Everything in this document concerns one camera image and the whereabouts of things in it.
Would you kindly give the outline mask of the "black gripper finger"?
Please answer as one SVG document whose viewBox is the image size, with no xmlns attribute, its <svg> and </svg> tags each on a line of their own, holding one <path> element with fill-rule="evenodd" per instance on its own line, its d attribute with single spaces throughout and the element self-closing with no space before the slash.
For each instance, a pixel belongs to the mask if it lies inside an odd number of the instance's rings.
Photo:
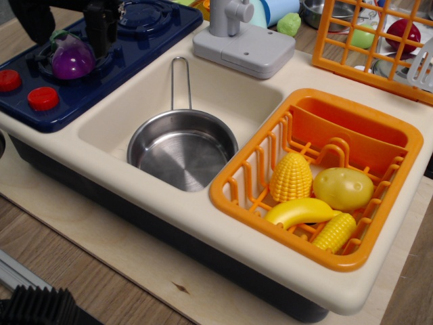
<svg viewBox="0 0 433 325">
<path fill-rule="evenodd" d="M 32 41 L 38 45 L 48 42 L 55 30 L 55 20 L 48 5 L 13 3 L 13 13 Z"/>
<path fill-rule="evenodd" d="M 104 57 L 117 40 L 121 1 L 90 1 L 83 10 L 86 34 L 96 58 Z"/>
</svg>

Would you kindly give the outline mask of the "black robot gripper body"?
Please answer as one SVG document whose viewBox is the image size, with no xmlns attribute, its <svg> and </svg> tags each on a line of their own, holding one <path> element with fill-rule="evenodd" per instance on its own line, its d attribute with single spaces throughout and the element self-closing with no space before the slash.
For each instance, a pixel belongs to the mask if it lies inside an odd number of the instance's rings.
<svg viewBox="0 0 433 325">
<path fill-rule="evenodd" d="M 91 3 L 98 4 L 101 3 L 104 8 L 118 8 L 121 4 L 121 1 L 117 0 L 29 0 L 29 1 L 14 1 L 12 0 L 11 3 L 13 5 L 22 5 L 22 4 L 38 4 L 38 5 L 48 5 L 51 7 L 58 7 L 62 9 L 85 9 L 87 8 Z"/>
</svg>

